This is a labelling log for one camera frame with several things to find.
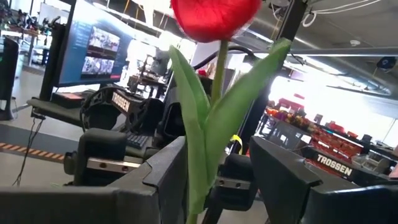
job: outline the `ceiling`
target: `ceiling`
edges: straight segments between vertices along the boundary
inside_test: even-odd
[[[308,11],[331,9],[358,1],[315,1],[308,7]],[[261,41],[264,40],[263,37],[271,37],[277,24],[277,19],[274,17],[269,3],[270,0],[263,4],[247,32],[241,37],[237,37],[240,44],[250,42],[250,47],[255,47],[260,51],[266,50],[266,44],[261,43]],[[361,44],[356,47],[361,48],[397,46],[398,40],[395,37],[398,37],[398,30],[392,28],[394,21],[398,21],[397,11],[398,1],[381,0],[351,11],[336,14],[317,14],[314,23],[310,27],[300,26],[292,52],[299,52],[300,49],[352,48],[351,40],[360,41]],[[398,99],[398,70],[393,69],[389,73],[381,70],[376,70],[375,72],[376,62],[380,57],[313,58],[338,69],[344,75],[362,82],[366,89],[372,89],[376,95],[384,94],[387,96],[382,97]]]

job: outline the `red object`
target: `red object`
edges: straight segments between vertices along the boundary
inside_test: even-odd
[[[351,131],[348,131],[347,134],[353,138],[358,138],[358,135],[355,133],[352,133]]]
[[[206,71],[203,70],[203,69],[198,70],[198,74],[201,75],[201,76],[203,76],[203,77],[207,77]]]
[[[340,133],[345,133],[345,130],[344,130],[344,128],[342,127],[342,126],[340,126],[340,125],[337,125],[336,123],[330,123],[329,124],[329,128],[330,129],[333,129],[333,130],[335,130],[335,131],[338,131],[338,132],[340,132]]]
[[[249,22],[261,0],[171,0],[183,31],[199,42],[229,40]]]

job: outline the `yellow and black tape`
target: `yellow and black tape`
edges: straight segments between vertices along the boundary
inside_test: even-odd
[[[27,150],[26,147],[15,146],[12,144],[0,142],[0,151],[2,151],[2,152],[8,152],[11,154],[21,155],[21,154],[25,154],[26,150]],[[28,156],[37,158],[37,159],[44,159],[47,161],[61,162],[61,163],[63,162],[63,159],[65,158],[65,156],[62,154],[46,152],[46,151],[32,149],[32,148],[29,150]]]

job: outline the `concrete floor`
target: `concrete floor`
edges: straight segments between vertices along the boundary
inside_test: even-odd
[[[38,96],[42,83],[42,76],[29,72],[22,72],[20,79],[14,84],[13,96],[16,97],[17,106],[21,106],[33,96]],[[32,118],[30,108],[18,112],[17,119],[13,121],[0,121],[23,129],[30,129]],[[65,139],[77,141],[82,135],[81,128],[47,118],[41,127],[40,133],[45,133]],[[23,157],[0,152],[0,186],[11,186],[15,181],[22,164]],[[51,186],[62,185],[72,180],[72,176],[63,172],[63,166],[54,162],[27,158],[24,173],[22,175],[22,186]],[[219,223],[225,224],[263,224],[267,218],[265,206],[262,202],[254,202],[252,208],[247,212],[224,211]]]

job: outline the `black cable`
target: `black cable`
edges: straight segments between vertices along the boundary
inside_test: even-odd
[[[29,154],[30,148],[32,147],[33,140],[35,139],[37,133],[39,132],[40,128],[42,127],[42,123],[43,123],[43,120],[40,121],[40,123],[36,127],[36,130],[33,132],[34,126],[36,125],[36,118],[33,118],[33,125],[32,125],[32,127],[30,129],[29,139],[28,139],[28,142],[27,142],[26,152],[25,152],[25,155],[24,155],[24,161],[22,162],[21,171],[19,172],[19,174],[17,176],[17,179],[14,181],[12,186],[17,184],[17,186],[19,187],[19,185],[21,184],[22,173],[24,172],[24,169],[25,169],[25,163],[26,163],[27,155]]]
[[[240,51],[240,52],[244,52],[246,53],[249,57],[251,57],[253,60],[257,59],[257,57],[254,55],[253,51],[242,47],[242,46],[230,46],[228,47],[228,51],[232,51],[232,50],[236,50],[236,51]],[[217,57],[218,55],[218,51],[212,53],[209,57],[207,57],[206,59],[204,59],[202,62],[200,62],[199,64],[195,65],[193,67],[194,70],[198,70],[199,68],[202,68],[203,66],[205,66],[207,63],[211,62],[211,60],[213,60],[215,57]]]

